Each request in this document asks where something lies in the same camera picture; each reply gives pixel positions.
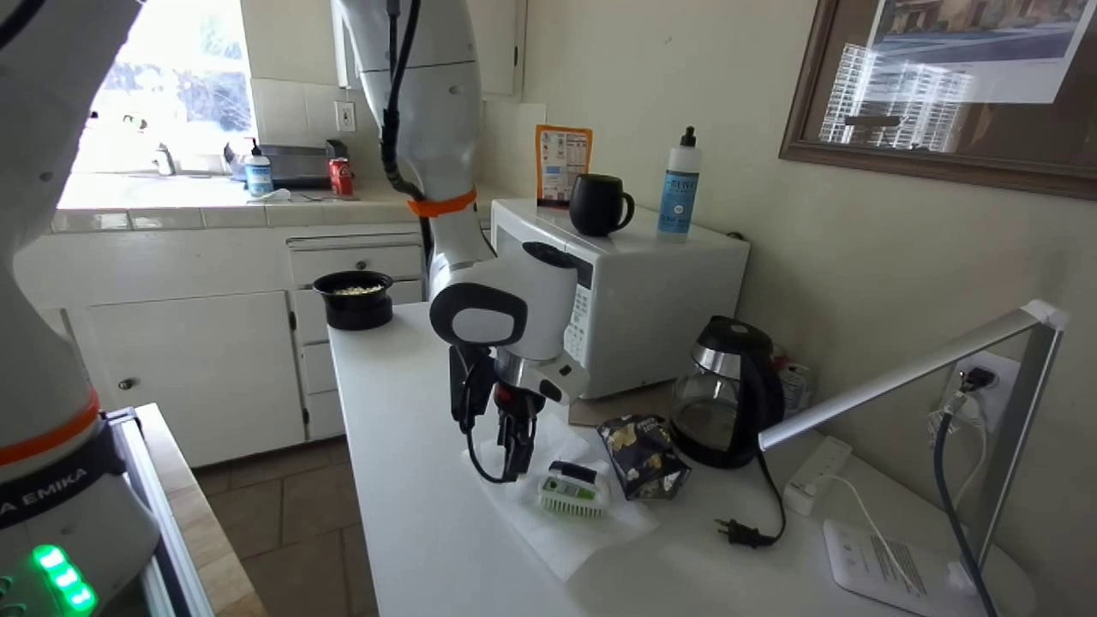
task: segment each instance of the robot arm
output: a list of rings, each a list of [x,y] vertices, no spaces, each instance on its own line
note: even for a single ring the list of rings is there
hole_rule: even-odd
[[[523,473],[541,395],[517,371],[560,355],[576,272],[552,247],[493,257],[477,201],[480,71],[459,0],[344,0],[344,23],[380,160],[433,231],[433,325],[452,346],[452,419],[468,436],[491,391],[501,408],[505,475]]]

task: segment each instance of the picture frame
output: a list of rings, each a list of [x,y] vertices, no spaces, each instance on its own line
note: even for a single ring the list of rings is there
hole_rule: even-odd
[[[905,30],[908,8],[928,16]],[[781,159],[1097,201],[1093,14],[1097,0],[818,0]]]

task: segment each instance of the microwave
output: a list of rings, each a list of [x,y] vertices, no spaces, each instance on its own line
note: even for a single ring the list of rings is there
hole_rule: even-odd
[[[564,210],[532,199],[491,201],[491,243],[498,255],[547,243],[576,265],[564,353],[541,367],[571,402],[675,379],[708,316],[737,313],[752,257],[748,239],[699,225],[660,236],[644,210],[611,236],[581,236]]]

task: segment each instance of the cooking pot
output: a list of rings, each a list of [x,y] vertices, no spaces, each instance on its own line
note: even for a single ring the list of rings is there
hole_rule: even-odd
[[[389,276],[380,272],[334,272],[315,276],[331,328],[377,328],[389,319]]]

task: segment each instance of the bottle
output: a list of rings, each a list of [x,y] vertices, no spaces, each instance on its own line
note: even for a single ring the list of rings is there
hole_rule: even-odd
[[[660,173],[659,232],[665,236],[689,232],[697,185],[699,185],[699,149],[697,149],[693,127],[684,127]]]
[[[251,140],[251,154],[246,154],[246,165],[244,165],[244,187],[251,195],[273,193],[273,165],[270,165],[270,159],[265,159],[260,140]]]

